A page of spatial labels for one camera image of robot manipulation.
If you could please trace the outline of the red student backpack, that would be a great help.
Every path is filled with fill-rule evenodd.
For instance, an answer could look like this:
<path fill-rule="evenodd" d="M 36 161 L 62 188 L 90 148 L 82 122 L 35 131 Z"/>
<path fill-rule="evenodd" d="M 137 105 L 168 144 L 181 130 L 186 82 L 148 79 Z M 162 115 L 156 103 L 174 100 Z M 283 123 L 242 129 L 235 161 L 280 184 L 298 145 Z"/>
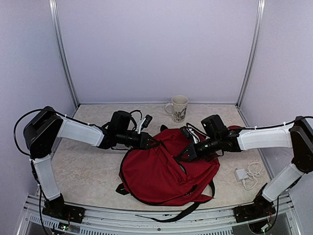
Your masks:
<path fill-rule="evenodd" d="M 199 205 L 214 198 L 214 176 L 220 168 L 217 153 L 193 162 L 178 161 L 177 156 L 191 143 L 179 129 L 162 125 L 154 136 L 158 145 L 146 150 L 129 150 L 120 165 L 121 184 L 116 192 L 130 194 L 150 206 L 184 206 L 191 204 L 176 217 L 163 222 L 175 222 L 192 213 Z M 210 187 L 212 195 L 203 191 Z"/>

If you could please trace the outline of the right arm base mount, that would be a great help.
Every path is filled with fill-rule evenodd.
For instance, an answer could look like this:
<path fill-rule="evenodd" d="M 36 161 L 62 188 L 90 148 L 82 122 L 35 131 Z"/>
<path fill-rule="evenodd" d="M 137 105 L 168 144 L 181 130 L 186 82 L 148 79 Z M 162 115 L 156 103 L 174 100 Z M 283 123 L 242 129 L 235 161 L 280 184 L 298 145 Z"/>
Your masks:
<path fill-rule="evenodd" d="M 273 202 L 269 202 L 262 196 L 263 189 L 264 187 L 259 190 L 252 203 L 237 206 L 233 209 L 237 223 L 262 218 L 276 213 Z"/>

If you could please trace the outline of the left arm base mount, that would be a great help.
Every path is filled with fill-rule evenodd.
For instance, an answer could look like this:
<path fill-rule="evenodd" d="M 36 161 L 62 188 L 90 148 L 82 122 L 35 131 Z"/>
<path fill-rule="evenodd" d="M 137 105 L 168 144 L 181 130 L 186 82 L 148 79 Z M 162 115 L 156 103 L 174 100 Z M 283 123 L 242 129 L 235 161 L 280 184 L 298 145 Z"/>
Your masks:
<path fill-rule="evenodd" d="M 83 207 L 66 204 L 63 195 L 60 194 L 59 197 L 53 200 L 45 199 L 42 212 L 44 215 L 66 220 L 67 222 L 82 223 L 85 209 Z"/>

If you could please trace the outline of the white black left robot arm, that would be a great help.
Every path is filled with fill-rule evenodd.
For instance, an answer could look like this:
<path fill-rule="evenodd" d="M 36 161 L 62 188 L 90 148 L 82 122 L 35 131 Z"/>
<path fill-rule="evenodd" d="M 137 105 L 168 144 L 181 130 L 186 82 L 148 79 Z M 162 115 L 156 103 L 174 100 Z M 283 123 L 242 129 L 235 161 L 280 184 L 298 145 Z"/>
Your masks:
<path fill-rule="evenodd" d="M 17 127 L 29 115 L 33 118 L 23 129 L 27 150 L 17 142 Z M 68 206 L 57 185 L 52 160 L 65 141 L 79 142 L 99 149 L 113 149 L 123 145 L 130 149 L 146 150 L 158 145 L 158 141 L 144 129 L 150 124 L 150 115 L 135 121 L 132 112 L 115 111 L 111 119 L 99 126 L 69 117 L 51 106 L 35 109 L 22 115 L 13 127 L 16 148 L 28 156 L 34 178 L 45 198 L 45 206 L 57 217 L 68 214 Z"/>

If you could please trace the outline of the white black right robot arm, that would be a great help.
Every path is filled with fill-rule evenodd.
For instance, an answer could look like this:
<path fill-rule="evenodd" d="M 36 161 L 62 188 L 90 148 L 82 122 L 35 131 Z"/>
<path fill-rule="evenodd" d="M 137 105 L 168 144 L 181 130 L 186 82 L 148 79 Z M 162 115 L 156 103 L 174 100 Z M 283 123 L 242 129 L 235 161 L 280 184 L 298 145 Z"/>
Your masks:
<path fill-rule="evenodd" d="M 235 127 L 224 125 L 219 115 L 201 121 L 207 139 L 192 142 L 176 157 L 178 161 L 191 162 L 208 158 L 217 151 L 241 152 L 251 149 L 286 147 L 293 149 L 293 158 L 284 169 L 258 192 L 250 206 L 254 217 L 261 217 L 279 195 L 294 186 L 313 170 L 313 129 L 308 116 L 266 127 Z"/>

